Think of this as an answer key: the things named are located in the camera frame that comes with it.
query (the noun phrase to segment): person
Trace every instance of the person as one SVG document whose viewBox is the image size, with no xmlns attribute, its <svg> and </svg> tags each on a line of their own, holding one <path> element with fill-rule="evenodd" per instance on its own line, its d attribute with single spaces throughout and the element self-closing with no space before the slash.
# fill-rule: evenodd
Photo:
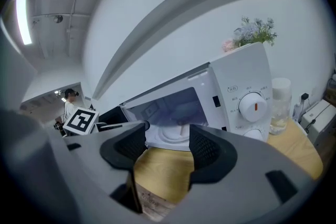
<svg viewBox="0 0 336 224">
<path fill-rule="evenodd" d="M 66 89 L 65 90 L 65 99 L 66 102 L 64 104 L 64 120 L 66 122 L 68 118 L 74 113 L 77 106 L 73 104 L 76 100 L 76 96 L 78 96 L 78 92 L 74 91 L 73 89 Z"/>
</svg>

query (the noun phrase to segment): ceiling light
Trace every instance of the ceiling light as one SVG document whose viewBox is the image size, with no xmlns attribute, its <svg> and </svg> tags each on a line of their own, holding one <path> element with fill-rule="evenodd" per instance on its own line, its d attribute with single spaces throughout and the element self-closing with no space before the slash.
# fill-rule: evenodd
<svg viewBox="0 0 336 224">
<path fill-rule="evenodd" d="M 16 17 L 24 45 L 32 43 L 28 30 L 26 0 L 16 0 Z"/>
</svg>

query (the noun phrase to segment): microwave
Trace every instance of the microwave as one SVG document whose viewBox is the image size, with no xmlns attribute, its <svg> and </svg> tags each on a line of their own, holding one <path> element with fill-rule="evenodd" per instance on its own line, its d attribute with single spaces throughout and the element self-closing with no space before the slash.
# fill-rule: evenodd
<svg viewBox="0 0 336 224">
<path fill-rule="evenodd" d="M 146 120 L 146 145 L 189 151 L 189 125 L 267 141 L 272 86 L 262 43 L 245 45 L 120 104 Z"/>
</svg>

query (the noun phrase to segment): plastic container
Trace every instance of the plastic container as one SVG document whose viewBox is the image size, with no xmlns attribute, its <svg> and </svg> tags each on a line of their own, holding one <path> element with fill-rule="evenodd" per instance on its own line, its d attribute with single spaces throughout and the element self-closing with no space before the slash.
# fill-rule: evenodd
<svg viewBox="0 0 336 224">
<path fill-rule="evenodd" d="M 292 100 L 291 82 L 286 78 L 272 79 L 273 105 L 270 133 L 281 134 L 287 127 Z"/>
</svg>

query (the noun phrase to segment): power cord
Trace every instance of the power cord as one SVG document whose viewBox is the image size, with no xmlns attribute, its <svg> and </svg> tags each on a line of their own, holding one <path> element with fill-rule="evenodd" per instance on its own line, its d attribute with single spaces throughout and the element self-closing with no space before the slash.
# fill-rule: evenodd
<svg viewBox="0 0 336 224">
<path fill-rule="evenodd" d="M 327 105 L 326 108 L 324 108 L 324 109 L 323 109 L 323 110 L 322 110 L 322 111 L 315 117 L 315 119 L 313 119 L 313 120 L 307 125 L 306 128 L 304 128 L 304 130 L 305 130 L 305 132 L 306 132 L 307 134 L 309 134 L 309 128 L 310 128 L 310 126 L 313 125 L 314 123 L 316 123 L 316 119 L 317 119 L 317 117 L 318 117 L 324 110 L 326 110 L 329 106 L 330 106 L 330 104 Z"/>
</svg>

